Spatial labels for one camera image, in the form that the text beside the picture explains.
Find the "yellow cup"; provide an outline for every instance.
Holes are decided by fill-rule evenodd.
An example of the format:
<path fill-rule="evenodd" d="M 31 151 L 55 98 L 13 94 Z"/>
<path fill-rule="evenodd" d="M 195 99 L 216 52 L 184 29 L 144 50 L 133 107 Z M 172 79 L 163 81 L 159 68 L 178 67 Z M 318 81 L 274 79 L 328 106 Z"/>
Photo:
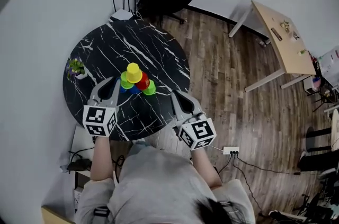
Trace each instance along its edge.
<path fill-rule="evenodd" d="M 130 88 L 132 88 L 134 86 L 134 84 L 132 84 L 132 83 L 127 81 L 127 79 L 126 79 L 126 71 L 124 71 L 120 75 L 120 85 L 124 89 L 130 89 Z"/>
<path fill-rule="evenodd" d="M 147 96 L 151 96 L 153 94 L 155 94 L 155 84 L 153 82 L 153 80 L 149 81 L 149 86 L 146 90 L 142 91 L 144 94 L 146 94 Z"/>
<path fill-rule="evenodd" d="M 130 63 L 127 66 L 126 79 L 128 82 L 135 84 L 139 82 L 142 78 L 142 71 L 140 70 L 138 64 Z"/>

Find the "round table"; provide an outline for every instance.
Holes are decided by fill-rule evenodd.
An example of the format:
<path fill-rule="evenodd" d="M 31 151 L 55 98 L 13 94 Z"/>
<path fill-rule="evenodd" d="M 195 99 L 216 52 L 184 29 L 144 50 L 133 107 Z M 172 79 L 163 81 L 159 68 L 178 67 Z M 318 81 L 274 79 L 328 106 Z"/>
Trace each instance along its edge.
<path fill-rule="evenodd" d="M 325 147 L 315 147 L 315 137 L 331 135 L 331 145 Z M 335 151 L 339 149 L 339 113 L 335 109 L 332 115 L 332 125 L 330 128 L 315 131 L 312 127 L 309 127 L 306 133 L 306 149 L 308 152 L 331 150 Z"/>
<path fill-rule="evenodd" d="M 82 125 L 83 107 L 93 87 L 102 80 L 119 77 L 135 62 L 156 85 L 156 94 L 120 93 L 118 123 L 110 138 L 136 140 L 159 131 L 174 118 L 171 91 L 187 92 L 190 69 L 179 43 L 166 31 L 144 21 L 117 21 L 94 29 L 73 49 L 69 58 L 80 58 L 88 77 L 78 80 L 63 77 L 67 106 Z"/>

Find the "black hair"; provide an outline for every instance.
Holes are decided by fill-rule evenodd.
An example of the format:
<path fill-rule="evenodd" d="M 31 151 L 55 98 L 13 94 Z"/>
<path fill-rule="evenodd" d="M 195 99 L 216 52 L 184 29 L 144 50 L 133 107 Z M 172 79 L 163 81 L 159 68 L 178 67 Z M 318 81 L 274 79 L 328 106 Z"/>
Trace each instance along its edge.
<path fill-rule="evenodd" d="M 233 206 L 231 202 L 221 204 L 212 199 L 206 199 L 204 202 L 196 201 L 197 211 L 200 219 L 205 224 L 233 224 L 245 223 L 244 217 L 239 210 Z M 227 209 L 231 209 L 237 214 L 230 217 Z"/>

